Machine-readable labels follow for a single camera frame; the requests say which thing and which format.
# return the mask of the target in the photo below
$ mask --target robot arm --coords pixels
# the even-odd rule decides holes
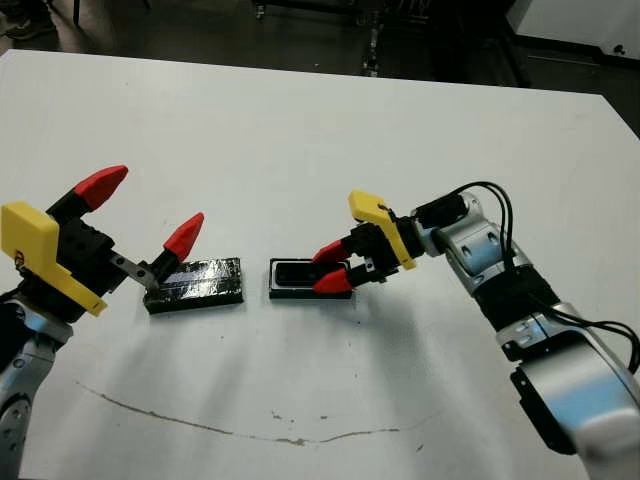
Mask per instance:
[[[0,478],[18,478],[33,400],[73,335],[71,323],[107,306],[101,297],[130,277],[154,288],[189,254],[202,226],[200,213],[164,243],[150,264],[113,250],[113,240],[80,217],[94,211],[127,174],[101,170],[76,185],[47,213],[24,202],[2,206],[1,246],[23,277],[0,296]]]
[[[511,381],[545,444],[578,454],[592,480],[637,478],[638,383],[593,329],[567,320],[580,320],[576,310],[556,296],[516,244],[505,248],[504,229],[485,218],[475,196],[454,192],[401,218],[384,200],[364,192],[354,191],[349,203],[354,218],[366,223],[321,249],[314,261],[356,253],[365,257],[364,264],[331,272],[315,284],[316,292],[385,281],[400,266],[414,268],[413,259],[423,253],[445,255],[495,328],[502,351],[518,362]],[[612,323],[595,326],[611,329]],[[635,371],[637,337],[629,338]]]

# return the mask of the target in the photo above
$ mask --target black tape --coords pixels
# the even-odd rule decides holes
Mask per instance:
[[[158,290],[144,296],[149,313],[242,303],[239,258],[180,264]]]

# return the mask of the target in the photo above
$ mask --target brown stain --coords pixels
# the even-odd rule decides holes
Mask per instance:
[[[309,440],[305,440],[304,438],[299,438],[298,440],[291,440],[290,438],[276,438],[273,441],[294,445],[296,447],[304,447]]]
[[[82,383],[76,381],[75,382],[76,385],[80,386],[81,388],[83,388],[84,390],[86,390],[87,392],[91,393],[92,395],[103,399],[104,401],[115,405],[117,407],[123,408],[125,410],[128,410],[130,412],[134,412],[134,413],[138,413],[141,415],[145,415],[147,417],[151,417],[151,418],[155,418],[157,420],[162,420],[164,422],[171,422],[171,423],[177,423],[180,425],[184,425],[187,427],[193,427],[193,428],[197,428],[199,430],[205,430],[208,432],[213,432],[213,433],[217,433],[219,435],[224,435],[224,436],[233,436],[233,437],[238,437],[238,438],[245,438],[245,439],[249,439],[249,440],[256,440],[256,441],[261,441],[261,442],[274,442],[274,443],[283,443],[285,445],[292,445],[295,447],[304,447],[307,444],[316,444],[316,445],[320,445],[320,444],[325,444],[325,443],[330,443],[330,442],[335,442],[336,440],[342,440],[345,438],[350,438],[350,437],[359,437],[359,436],[366,436],[366,435],[374,435],[374,434],[378,434],[378,433],[399,433],[404,431],[409,431],[409,430],[414,430],[416,428],[418,428],[419,426],[425,424],[426,422],[428,422],[429,420],[431,420],[432,418],[437,417],[438,415],[441,414],[441,412],[437,412],[433,415],[430,415],[422,420],[420,420],[418,423],[411,425],[407,428],[379,428],[376,430],[362,430],[362,431],[358,431],[358,432],[348,432],[348,433],[342,433],[339,435],[334,435],[332,437],[329,438],[325,438],[323,440],[313,440],[313,439],[308,439],[308,438],[298,438],[298,439],[291,439],[291,438],[271,438],[271,437],[262,437],[259,435],[254,435],[254,434],[246,434],[246,433],[237,433],[237,432],[232,432],[230,430],[224,430],[222,428],[218,428],[218,427],[213,427],[211,425],[204,425],[201,423],[196,423],[196,422],[190,422],[188,420],[182,420],[179,418],[175,418],[175,417],[170,417],[168,415],[162,415],[159,413],[154,412],[153,410],[144,410],[142,408],[138,408],[135,407],[133,405],[129,405],[127,403],[121,402],[119,400],[116,400],[115,398],[109,397],[108,395],[104,394],[104,393],[100,393],[97,392],[96,390],[93,390],[92,388],[87,387],[86,385],[83,385]],[[321,419],[325,420],[327,418],[326,415],[323,415],[320,417]],[[418,447],[417,451],[420,451],[422,449],[423,445],[420,445]]]
[[[400,431],[399,428],[379,428],[378,430],[363,430],[362,432],[349,432],[349,433],[343,433],[341,435],[336,435],[335,437],[327,438],[325,440],[319,440],[318,443],[329,443],[335,440],[340,440],[342,438],[359,437],[362,435],[373,435],[374,433],[383,433],[383,432],[397,433],[399,431]]]

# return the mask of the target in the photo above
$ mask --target black box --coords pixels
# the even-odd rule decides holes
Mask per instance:
[[[152,314],[242,303],[240,259],[183,263],[158,290],[147,292],[143,302]]]
[[[272,258],[269,263],[269,298],[351,298],[351,291],[330,294],[313,291],[314,283],[340,268],[349,270],[349,262],[311,263],[309,258]]]

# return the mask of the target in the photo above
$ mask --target yellow gripper bracket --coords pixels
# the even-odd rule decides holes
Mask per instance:
[[[391,244],[398,262],[405,270],[411,270],[416,267],[416,262],[409,255],[398,227],[391,215],[389,215],[389,209],[385,205],[383,198],[360,190],[353,190],[349,195],[349,207],[351,208],[351,215],[356,220],[369,222],[380,227]]]
[[[60,226],[47,214],[25,202],[2,206],[2,251],[94,316],[107,304],[57,263]]]

